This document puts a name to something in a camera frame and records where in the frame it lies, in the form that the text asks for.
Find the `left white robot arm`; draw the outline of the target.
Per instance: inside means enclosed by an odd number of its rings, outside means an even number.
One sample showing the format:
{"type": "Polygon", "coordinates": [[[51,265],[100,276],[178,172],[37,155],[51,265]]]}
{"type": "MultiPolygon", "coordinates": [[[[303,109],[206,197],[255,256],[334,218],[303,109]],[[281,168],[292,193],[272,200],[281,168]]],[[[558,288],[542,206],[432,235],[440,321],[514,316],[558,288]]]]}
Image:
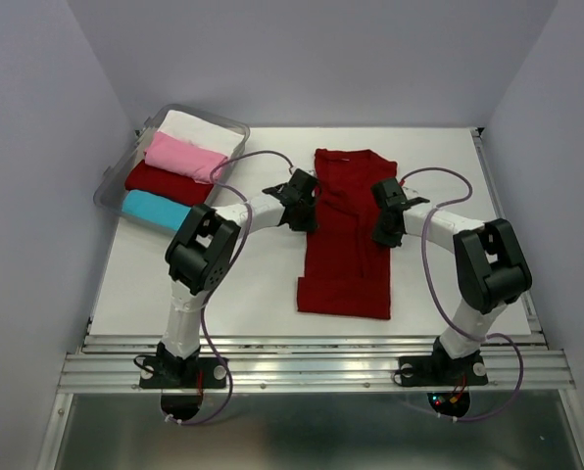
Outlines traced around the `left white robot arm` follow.
{"type": "Polygon", "coordinates": [[[139,363],[142,388],[226,387],[226,378],[215,375],[226,360],[200,356],[204,308],[250,234],[281,225],[296,232],[316,231],[318,194],[316,177],[296,168],[287,182],[251,199],[190,210],[165,253],[171,280],[169,321],[155,354],[139,363]]]}

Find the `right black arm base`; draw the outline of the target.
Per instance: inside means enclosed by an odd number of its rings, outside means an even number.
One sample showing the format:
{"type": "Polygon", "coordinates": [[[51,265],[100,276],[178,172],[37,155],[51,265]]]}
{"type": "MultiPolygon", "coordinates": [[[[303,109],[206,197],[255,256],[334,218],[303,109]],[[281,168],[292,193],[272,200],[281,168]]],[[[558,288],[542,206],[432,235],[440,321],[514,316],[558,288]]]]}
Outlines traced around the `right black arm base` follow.
{"type": "Polygon", "coordinates": [[[486,367],[479,349],[465,357],[451,358],[440,338],[435,339],[429,355],[400,356],[392,380],[406,388],[488,384],[486,367]]]}

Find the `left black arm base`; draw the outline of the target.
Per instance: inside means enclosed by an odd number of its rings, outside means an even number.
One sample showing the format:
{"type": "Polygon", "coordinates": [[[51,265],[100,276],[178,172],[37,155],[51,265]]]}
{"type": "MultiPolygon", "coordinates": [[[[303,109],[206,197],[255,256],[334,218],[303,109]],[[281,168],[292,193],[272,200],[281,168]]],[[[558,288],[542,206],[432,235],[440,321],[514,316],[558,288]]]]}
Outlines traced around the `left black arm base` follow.
{"type": "Polygon", "coordinates": [[[200,348],[181,358],[159,343],[154,354],[138,354],[133,363],[144,390],[222,390],[227,385],[227,359],[200,356],[200,348]]]}

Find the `clear plastic storage bin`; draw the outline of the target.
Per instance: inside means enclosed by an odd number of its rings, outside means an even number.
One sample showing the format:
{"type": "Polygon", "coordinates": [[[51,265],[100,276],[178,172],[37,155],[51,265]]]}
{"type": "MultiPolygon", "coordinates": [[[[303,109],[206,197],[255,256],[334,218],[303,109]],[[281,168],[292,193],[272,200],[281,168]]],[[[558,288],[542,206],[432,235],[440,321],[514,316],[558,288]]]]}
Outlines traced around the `clear plastic storage bin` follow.
{"type": "Polygon", "coordinates": [[[116,164],[109,166],[103,173],[103,180],[93,195],[93,201],[99,208],[107,210],[116,216],[123,217],[146,229],[165,235],[171,235],[173,230],[145,218],[124,212],[122,210],[122,204],[128,194],[125,188],[128,175],[144,159],[144,150],[150,145],[154,133],[161,126],[170,111],[186,113],[239,136],[240,141],[233,148],[229,157],[232,161],[244,154],[246,143],[251,134],[250,127],[242,122],[180,104],[165,105],[155,115],[145,120],[143,127],[136,135],[135,140],[129,146],[128,150],[120,157],[116,164]]]}

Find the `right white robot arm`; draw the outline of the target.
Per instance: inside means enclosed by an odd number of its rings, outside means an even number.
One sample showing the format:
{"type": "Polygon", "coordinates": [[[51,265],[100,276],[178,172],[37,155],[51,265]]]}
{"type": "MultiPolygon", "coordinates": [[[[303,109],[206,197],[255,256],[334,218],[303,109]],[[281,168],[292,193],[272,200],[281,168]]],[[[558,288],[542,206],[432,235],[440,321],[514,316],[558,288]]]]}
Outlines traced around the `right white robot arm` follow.
{"type": "Polygon", "coordinates": [[[453,255],[461,300],[454,314],[441,315],[447,327],[426,356],[402,356],[394,381],[406,388],[484,386],[488,382],[481,345],[499,315],[532,286],[532,275],[511,223],[481,221],[435,205],[389,178],[371,192],[379,208],[372,232],[378,244],[396,248],[405,236],[453,255]]]}

